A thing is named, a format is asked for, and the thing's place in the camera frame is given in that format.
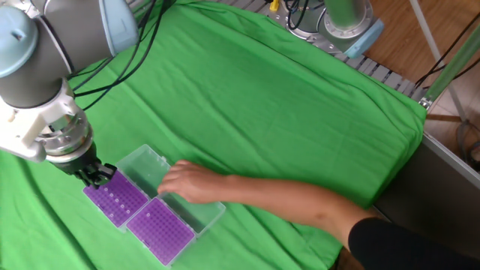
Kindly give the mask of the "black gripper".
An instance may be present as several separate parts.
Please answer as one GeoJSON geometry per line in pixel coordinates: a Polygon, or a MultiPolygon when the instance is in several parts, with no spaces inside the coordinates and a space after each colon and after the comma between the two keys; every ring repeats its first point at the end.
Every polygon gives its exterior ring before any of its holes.
{"type": "Polygon", "coordinates": [[[53,161],[52,165],[68,175],[75,175],[86,187],[98,188],[98,185],[105,185],[116,174],[117,167],[105,163],[102,164],[97,156],[97,147],[93,142],[87,150],[77,149],[69,161],[53,161]]]}

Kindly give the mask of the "person's bare hand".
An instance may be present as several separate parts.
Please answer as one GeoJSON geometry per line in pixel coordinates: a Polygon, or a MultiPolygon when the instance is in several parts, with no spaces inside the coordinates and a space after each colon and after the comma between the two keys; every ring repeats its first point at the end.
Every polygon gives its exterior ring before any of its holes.
{"type": "Polygon", "coordinates": [[[229,187],[229,177],[210,169],[180,160],[163,177],[158,194],[178,194],[189,203],[213,203],[222,200],[221,193],[229,187]]]}

